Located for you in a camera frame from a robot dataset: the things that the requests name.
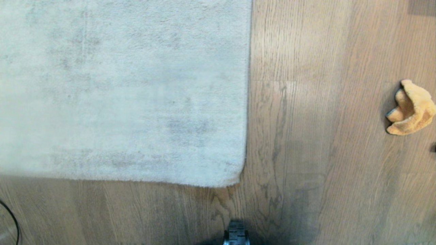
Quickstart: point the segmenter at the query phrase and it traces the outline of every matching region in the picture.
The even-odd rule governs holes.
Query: dark stain
[[[170,38],[170,42],[172,43],[172,47],[174,49],[179,49],[180,48],[180,37],[178,33],[172,33],[171,34],[171,38]]]
[[[70,71],[71,70],[71,64],[70,61],[67,58],[63,58],[61,60],[61,66],[64,70]]]
[[[29,11],[26,13],[26,22],[30,27],[37,26],[39,24],[39,21],[47,16],[47,11],[44,8],[43,3],[40,3],[39,1],[32,1],[32,5],[29,9]]]
[[[138,165],[138,163],[144,162],[144,157],[145,155],[141,153],[126,152],[105,153],[99,156],[100,159],[103,159],[103,162],[109,163],[114,168]]]
[[[208,140],[207,134],[214,131],[207,120],[170,119],[167,127],[172,142],[180,146],[202,147]]]
[[[83,168],[84,163],[89,161],[89,157],[92,154],[92,149],[54,149],[53,151],[55,153],[51,155],[50,162],[59,167],[67,164],[69,167]]]
[[[14,62],[12,55],[3,55],[3,56],[0,56],[0,60],[5,61],[9,65]]]
[[[435,0],[409,0],[407,13],[411,15],[434,16],[436,17]]]
[[[165,156],[152,154],[151,159],[153,159],[154,162],[161,163],[161,162],[164,162]]]
[[[229,76],[225,72],[220,72],[220,74],[217,77],[225,81],[230,81]]]
[[[82,10],[80,12],[80,17],[83,18],[83,19],[88,18],[88,11],[87,10]]]
[[[102,42],[101,42],[101,40],[100,39],[91,39],[90,41],[89,41],[89,43],[90,44],[92,44],[93,46],[97,46],[97,45],[100,45]]]
[[[64,64],[69,66],[69,60],[65,60]],[[111,85],[105,81],[94,81],[91,74],[70,71],[71,76],[68,77],[62,86],[41,87],[41,92],[53,102],[76,104],[80,95],[87,94],[95,90],[106,91],[111,89]],[[51,80],[49,75],[44,80]]]
[[[65,31],[60,27],[54,27],[48,36],[53,40],[59,40],[65,36]]]

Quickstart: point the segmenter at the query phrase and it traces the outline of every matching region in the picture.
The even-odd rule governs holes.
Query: white rug
[[[251,0],[0,1],[0,174],[223,187]]]

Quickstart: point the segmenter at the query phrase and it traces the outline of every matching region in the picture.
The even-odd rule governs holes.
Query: wooden floor
[[[436,96],[434,0],[255,0],[240,184],[3,176],[0,198],[30,245],[199,245],[231,218],[259,245],[436,244],[435,123],[385,132],[404,78]]]

